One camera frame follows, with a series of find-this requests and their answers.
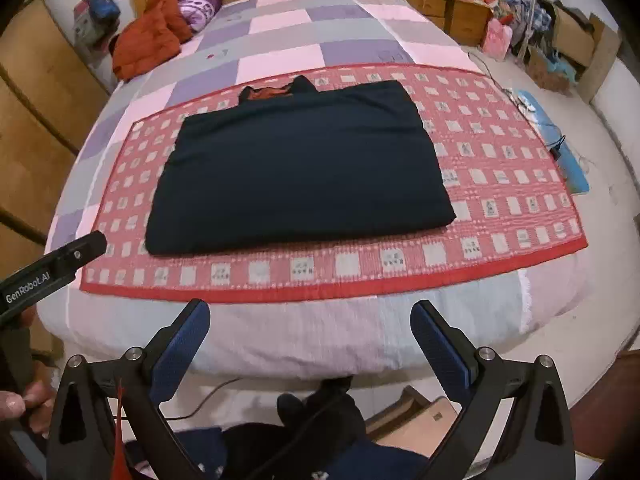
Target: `wooden wardrobe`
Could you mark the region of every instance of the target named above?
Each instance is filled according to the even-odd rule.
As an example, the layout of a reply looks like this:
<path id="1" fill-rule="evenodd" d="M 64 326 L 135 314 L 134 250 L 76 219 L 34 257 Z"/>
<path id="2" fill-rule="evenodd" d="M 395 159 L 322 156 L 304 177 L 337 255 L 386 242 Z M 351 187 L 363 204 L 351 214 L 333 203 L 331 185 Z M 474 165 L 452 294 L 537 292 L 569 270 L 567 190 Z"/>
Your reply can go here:
<path id="1" fill-rule="evenodd" d="M 108 97 L 44 1 L 27 1 L 0 36 L 0 280 L 44 252 L 66 178 Z"/>

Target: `bedsheet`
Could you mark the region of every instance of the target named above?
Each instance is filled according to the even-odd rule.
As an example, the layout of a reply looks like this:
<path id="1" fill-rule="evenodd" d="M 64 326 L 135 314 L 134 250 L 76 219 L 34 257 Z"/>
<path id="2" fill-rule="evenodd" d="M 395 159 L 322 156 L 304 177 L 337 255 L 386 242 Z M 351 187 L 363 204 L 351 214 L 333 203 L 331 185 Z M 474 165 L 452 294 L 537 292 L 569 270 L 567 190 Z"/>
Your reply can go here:
<path id="1" fill-rule="evenodd" d="M 137 120 L 219 89 L 281 73 L 368 62 L 422 63 L 480 72 L 453 40 L 404 0 L 241 0 L 223 7 L 175 59 L 120 85 L 71 171 L 47 250 L 91 230 L 122 142 Z M 428 298 L 476 344 L 512 339 L 571 307 L 583 290 L 581 251 L 469 283 L 345 300 L 216 304 L 194 360 L 211 373 L 321 377 L 425 364 L 408 314 Z M 562 272 L 564 294 L 544 296 Z M 183 306 L 96 296 L 78 278 L 38 304 L 46 327 L 95 352 L 144 344 Z"/>

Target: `red jacket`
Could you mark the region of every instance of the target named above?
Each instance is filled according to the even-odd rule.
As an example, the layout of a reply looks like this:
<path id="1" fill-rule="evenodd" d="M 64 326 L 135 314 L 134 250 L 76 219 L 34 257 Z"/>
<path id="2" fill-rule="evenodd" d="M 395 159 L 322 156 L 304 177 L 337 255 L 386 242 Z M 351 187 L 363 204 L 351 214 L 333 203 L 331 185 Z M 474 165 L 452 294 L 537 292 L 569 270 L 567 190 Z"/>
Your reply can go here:
<path id="1" fill-rule="evenodd" d="M 180 54 L 193 33 L 178 0 L 149 0 L 145 13 L 124 28 L 113 51 L 113 73 L 128 81 Z"/>

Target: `purple pillow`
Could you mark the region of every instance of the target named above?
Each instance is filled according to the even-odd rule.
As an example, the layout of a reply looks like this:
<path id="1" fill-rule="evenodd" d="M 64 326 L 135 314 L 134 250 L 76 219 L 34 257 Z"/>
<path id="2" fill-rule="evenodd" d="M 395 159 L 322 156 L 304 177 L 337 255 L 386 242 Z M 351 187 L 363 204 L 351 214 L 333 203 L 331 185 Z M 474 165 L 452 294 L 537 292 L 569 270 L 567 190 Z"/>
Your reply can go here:
<path id="1" fill-rule="evenodd" d="M 182 17 L 193 32 L 200 32 L 220 10 L 222 0 L 178 0 Z"/>

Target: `pink checkered bedspread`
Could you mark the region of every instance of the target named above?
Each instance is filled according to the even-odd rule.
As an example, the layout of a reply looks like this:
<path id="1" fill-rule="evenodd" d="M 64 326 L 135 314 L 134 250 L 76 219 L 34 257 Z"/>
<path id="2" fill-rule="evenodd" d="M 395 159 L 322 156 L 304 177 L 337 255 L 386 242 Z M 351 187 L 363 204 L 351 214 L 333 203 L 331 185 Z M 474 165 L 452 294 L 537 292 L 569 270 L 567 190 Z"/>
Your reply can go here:
<path id="1" fill-rule="evenodd" d="M 282 86 L 299 72 L 259 80 Z M 238 104 L 244 85 L 163 110 L 131 127 L 94 229 L 106 257 L 82 290 L 214 303 L 299 301 L 404 292 L 475 280 L 586 247 L 574 204 L 544 144 L 489 78 L 415 64 L 306 72 L 321 91 L 396 79 L 434 142 L 457 219 L 410 235 L 282 244 L 196 258 L 155 258 L 144 245 L 158 178 L 185 117 Z"/>

